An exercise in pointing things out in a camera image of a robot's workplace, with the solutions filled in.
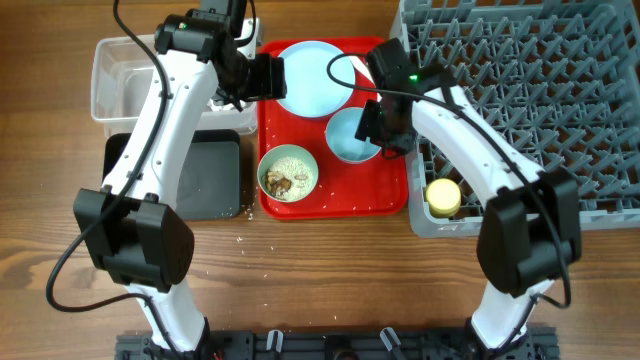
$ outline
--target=wood grain surface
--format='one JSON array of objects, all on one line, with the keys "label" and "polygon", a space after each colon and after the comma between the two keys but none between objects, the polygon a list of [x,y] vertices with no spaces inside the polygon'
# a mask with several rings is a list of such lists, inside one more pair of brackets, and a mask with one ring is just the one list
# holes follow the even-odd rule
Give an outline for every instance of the wood grain surface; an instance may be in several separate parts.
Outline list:
[{"label": "wood grain surface", "polygon": [[[124,3],[122,18],[138,34],[196,5]],[[386,37],[397,9],[396,0],[256,5],[266,41]],[[78,234],[76,193],[100,185],[105,138],[90,116],[90,76],[97,42],[114,36],[123,34],[109,0],[0,0],[1,359],[112,359],[116,335],[149,329],[133,301],[63,314],[44,297],[53,264]],[[245,152],[255,154],[254,141],[243,139]],[[243,201],[252,205],[255,186],[246,190]],[[486,280],[476,239],[420,239],[406,209],[285,223],[253,208],[253,221],[243,214],[190,224],[196,251],[188,279],[214,329],[460,326],[480,302]],[[558,328],[564,359],[640,358],[640,234],[585,232],[583,242],[584,256],[571,267],[574,305],[543,304],[533,321]],[[559,290],[552,295],[561,297]],[[93,268],[84,245],[56,286],[66,304],[122,292]]]}]

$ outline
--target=light blue plate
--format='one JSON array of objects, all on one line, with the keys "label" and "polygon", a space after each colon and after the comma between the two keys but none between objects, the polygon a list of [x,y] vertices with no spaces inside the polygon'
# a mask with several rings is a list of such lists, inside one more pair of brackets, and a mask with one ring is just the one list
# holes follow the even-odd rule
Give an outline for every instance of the light blue plate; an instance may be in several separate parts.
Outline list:
[{"label": "light blue plate", "polygon": [[[292,114],[318,118],[331,114],[349,101],[352,89],[338,85],[329,79],[329,61],[342,54],[342,50],[321,41],[303,41],[285,49],[284,74],[287,97],[278,100]],[[355,84],[356,73],[349,58],[336,61],[332,74],[349,84]]]},{"label": "light blue plate", "polygon": [[362,111],[362,108],[355,107],[340,110],[331,117],[325,132],[331,151],[349,164],[363,163],[380,152],[380,147],[369,139],[362,142],[355,138]]}]

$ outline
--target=gray dish rack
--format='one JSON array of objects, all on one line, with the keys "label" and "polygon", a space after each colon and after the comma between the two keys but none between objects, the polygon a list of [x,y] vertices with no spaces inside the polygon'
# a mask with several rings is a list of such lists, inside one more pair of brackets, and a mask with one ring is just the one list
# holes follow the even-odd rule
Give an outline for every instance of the gray dish rack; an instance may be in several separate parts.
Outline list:
[{"label": "gray dish rack", "polygon": [[[516,149],[573,174],[583,230],[640,227],[640,26],[631,0],[437,3],[401,0],[391,37],[420,66],[449,66]],[[406,161],[413,231],[478,234],[482,207],[446,157],[421,139]],[[462,190],[453,218],[434,218],[425,202],[438,178]]]}]

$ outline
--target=yellow cup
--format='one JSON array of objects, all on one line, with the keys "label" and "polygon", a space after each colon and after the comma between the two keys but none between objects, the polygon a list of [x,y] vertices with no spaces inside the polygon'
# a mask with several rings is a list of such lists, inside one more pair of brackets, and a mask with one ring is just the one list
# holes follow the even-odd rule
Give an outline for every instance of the yellow cup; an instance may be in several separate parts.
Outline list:
[{"label": "yellow cup", "polygon": [[425,190],[425,200],[429,203],[431,215],[436,218],[449,218],[460,210],[462,195],[458,184],[449,179],[438,179]]}]

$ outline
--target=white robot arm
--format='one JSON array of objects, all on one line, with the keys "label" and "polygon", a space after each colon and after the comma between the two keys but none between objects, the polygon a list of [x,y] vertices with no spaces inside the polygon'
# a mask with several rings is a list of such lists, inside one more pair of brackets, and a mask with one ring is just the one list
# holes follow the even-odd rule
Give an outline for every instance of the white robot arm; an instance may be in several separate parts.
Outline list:
[{"label": "white robot arm", "polygon": [[[94,265],[108,271],[130,294],[141,295],[136,298],[160,354],[213,356],[208,322],[196,308],[186,280],[193,233],[173,210],[180,173],[202,112],[212,98],[242,111],[240,101],[279,99],[286,94],[282,59],[269,54],[247,59],[238,51],[239,46],[252,45],[255,54],[255,9],[252,36],[234,40],[241,34],[246,5],[246,0],[204,0],[202,10],[170,15],[158,27],[155,48],[161,66],[154,70],[127,146],[105,177],[102,190],[80,190],[74,203],[83,233],[95,226],[85,236]],[[168,95],[160,127],[152,135],[164,93],[160,71],[167,80]],[[151,147],[144,153],[150,140]],[[127,185],[140,160],[144,162],[136,180]],[[100,220],[104,209],[124,191],[117,208]]]},{"label": "white robot arm", "polygon": [[[445,101],[441,88],[431,90],[425,95]],[[469,118],[482,127],[518,165],[529,182],[538,180],[538,174],[544,171],[542,167],[513,149],[473,109],[460,86],[451,88],[451,95],[456,105],[461,106]],[[514,190],[524,185],[509,170],[487,140],[454,113],[438,105],[420,101],[413,105],[411,117],[413,128],[445,154],[469,183],[483,207],[489,199],[498,196],[498,190]],[[543,280],[527,289],[525,294],[513,297],[500,292],[489,282],[482,303],[471,318],[471,325],[484,346],[487,349],[503,346],[520,319],[529,316],[532,310],[529,309],[530,297],[544,293],[552,284],[553,280]],[[517,341],[525,333],[526,325],[512,341]]]},{"label": "white robot arm", "polygon": [[577,185],[563,171],[547,174],[513,149],[472,107],[441,66],[418,70],[397,39],[366,55],[381,100],[369,100],[356,138],[396,154],[416,151],[420,135],[451,161],[485,213],[477,254],[489,280],[470,325],[485,353],[504,353],[526,333],[544,292],[581,255]]}]

